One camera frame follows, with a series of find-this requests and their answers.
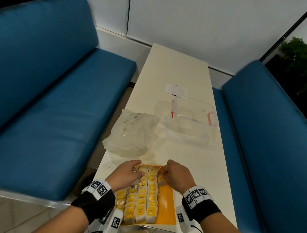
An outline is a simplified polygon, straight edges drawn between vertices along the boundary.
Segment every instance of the plastic bag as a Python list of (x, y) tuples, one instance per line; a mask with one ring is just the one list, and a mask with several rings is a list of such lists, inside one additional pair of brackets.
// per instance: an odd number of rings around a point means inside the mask
[(102, 141), (104, 148), (130, 156), (144, 155), (159, 121), (155, 115), (123, 109), (110, 136)]

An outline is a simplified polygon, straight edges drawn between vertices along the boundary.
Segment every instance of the clear plastic box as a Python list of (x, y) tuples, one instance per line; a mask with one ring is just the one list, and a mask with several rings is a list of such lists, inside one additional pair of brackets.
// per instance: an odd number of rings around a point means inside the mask
[(172, 142), (207, 148), (217, 125), (211, 104), (177, 96), (171, 101), (170, 114), (164, 118), (164, 133)]

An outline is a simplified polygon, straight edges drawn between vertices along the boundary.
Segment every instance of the white tabletop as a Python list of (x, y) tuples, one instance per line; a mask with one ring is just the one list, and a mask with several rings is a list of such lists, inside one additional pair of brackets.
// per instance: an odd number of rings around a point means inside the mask
[[(133, 112), (154, 114), (161, 119), (149, 144), (151, 152), (140, 159), (143, 164), (153, 165), (165, 165), (168, 159), (173, 159), (188, 167), (196, 184), (209, 191), (222, 213), (237, 226), (220, 129), (217, 128), (212, 139), (215, 145), (207, 149), (167, 140), (163, 133), (163, 118), (170, 113), (173, 99), (165, 93), (167, 83), (187, 89), (188, 97), (210, 103), (215, 108), (207, 63), (154, 44), (126, 105), (126, 109)], [(106, 178), (118, 165), (131, 159), (136, 158), (121, 157), (107, 150), (95, 179)], [(175, 207), (181, 205), (181, 199), (182, 196), (174, 191)], [(181, 232), (178, 220), (175, 226), (155, 224), (154, 227)]]

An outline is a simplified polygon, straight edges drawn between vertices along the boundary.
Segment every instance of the wristband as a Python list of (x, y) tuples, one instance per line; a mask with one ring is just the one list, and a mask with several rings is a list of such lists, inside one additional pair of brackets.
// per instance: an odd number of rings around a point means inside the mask
[(189, 220), (195, 219), (199, 224), (211, 214), (218, 213), (220, 209), (213, 202), (213, 198), (202, 186), (194, 186), (183, 194), (182, 205)]
[(82, 194), (72, 202), (85, 213), (88, 224), (104, 217), (115, 206), (115, 195), (105, 180), (98, 179), (82, 190)]

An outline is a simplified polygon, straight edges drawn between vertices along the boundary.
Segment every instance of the blue seat cushion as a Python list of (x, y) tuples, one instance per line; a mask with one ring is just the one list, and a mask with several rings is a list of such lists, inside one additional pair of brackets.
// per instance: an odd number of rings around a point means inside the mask
[(0, 127), (98, 45), (87, 0), (0, 9)]
[(241, 161), (241, 152), (236, 140), (235, 132), (228, 114), (223, 92), (213, 88), (216, 112), (219, 118), (227, 172), (235, 208), (237, 226), (242, 233), (260, 233), (256, 210), (249, 189), (249, 183), (245, 175)]
[(65, 199), (135, 69), (131, 60), (93, 49), (0, 135), (0, 188)]
[(306, 232), (306, 118), (258, 60), (223, 93), (267, 232)]

